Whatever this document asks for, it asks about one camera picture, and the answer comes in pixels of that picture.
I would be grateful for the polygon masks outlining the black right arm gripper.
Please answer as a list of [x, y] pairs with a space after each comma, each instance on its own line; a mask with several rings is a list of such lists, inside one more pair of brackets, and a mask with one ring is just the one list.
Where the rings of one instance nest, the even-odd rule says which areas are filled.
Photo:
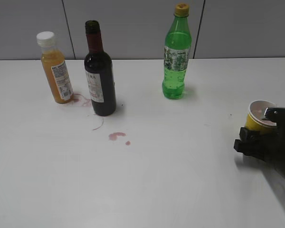
[[277, 129], [260, 135], [260, 131], [241, 127], [239, 139], [234, 142], [234, 149], [245, 156], [251, 156], [271, 165], [285, 178], [285, 107], [267, 107], [263, 120], [277, 124]]

